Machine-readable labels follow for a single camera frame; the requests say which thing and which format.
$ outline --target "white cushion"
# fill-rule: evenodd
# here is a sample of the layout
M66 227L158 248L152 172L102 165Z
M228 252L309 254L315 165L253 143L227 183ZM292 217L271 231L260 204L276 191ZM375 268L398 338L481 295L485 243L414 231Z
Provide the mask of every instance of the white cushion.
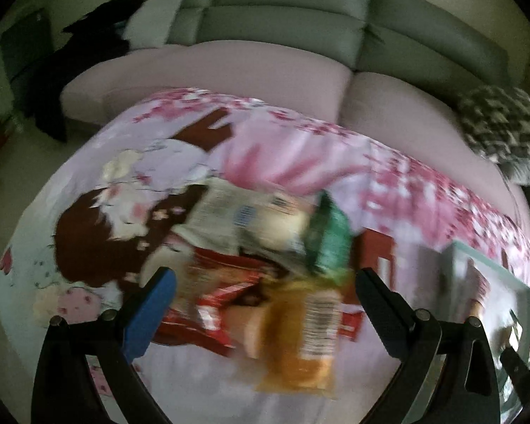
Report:
M182 0L147 0L134 12L122 38L130 49L160 48L165 45Z

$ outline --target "checkered pillow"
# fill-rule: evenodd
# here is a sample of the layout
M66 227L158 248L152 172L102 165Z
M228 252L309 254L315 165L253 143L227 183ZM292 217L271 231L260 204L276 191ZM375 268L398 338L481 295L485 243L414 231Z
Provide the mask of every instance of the checkered pillow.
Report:
M494 163L530 159L530 96L515 87L481 86L458 103L474 153Z

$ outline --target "pink floral bedsheet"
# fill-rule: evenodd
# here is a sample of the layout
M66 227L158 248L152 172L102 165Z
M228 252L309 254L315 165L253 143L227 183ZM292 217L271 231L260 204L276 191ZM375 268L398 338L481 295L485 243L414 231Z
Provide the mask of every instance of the pink floral bedsheet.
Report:
M192 132L205 120L205 132ZM29 371L35 370L52 315L76 323L118 308L126 283L135 285L140 272L126 269L121 279L101 285L91 285L97 276L68 279L56 250L63 215L89 193L82 221L91 217L91 228L101 222L108 228L102 243L92 246L100 253L103 246L122 246L129 263L141 265L165 246L163 240L154 243L153 225L182 214L181 207L161 205L209 174L249 189L274 184L297 195L327 189L354 232L370 228L395 238L396 289L414 307L436 307L439 252L455 239L497 263L506 252L512 272L530 286L530 241L520 229L427 165L364 135L260 100L175 89L112 121L51 177L21 217L0 262L0 318ZM358 342L342 341L337 362L337 401L254 392L232 380L234 362L193 346L152 344L134 366L174 422L357 423L397 362L369 322ZM98 366L92 370L100 391L109 395Z

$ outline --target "barcode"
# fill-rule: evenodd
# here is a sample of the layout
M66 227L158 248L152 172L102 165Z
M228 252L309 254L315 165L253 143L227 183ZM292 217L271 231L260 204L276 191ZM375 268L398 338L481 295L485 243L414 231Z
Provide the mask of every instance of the barcode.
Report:
M340 319L340 301L332 292L307 296L300 357L304 360L332 357Z

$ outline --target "pink pillow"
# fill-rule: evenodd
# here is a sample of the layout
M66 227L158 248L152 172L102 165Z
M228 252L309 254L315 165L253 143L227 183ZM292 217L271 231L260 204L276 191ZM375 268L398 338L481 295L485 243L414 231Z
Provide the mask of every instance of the pink pillow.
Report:
M199 87L254 97L335 123L352 72L324 56L268 43L212 41L169 52L112 83L105 111L114 118L165 88Z
M474 191L530 237L524 193L512 184L509 191L497 167L469 149L455 113L445 103L402 80L358 73L340 117L342 126L418 159Z

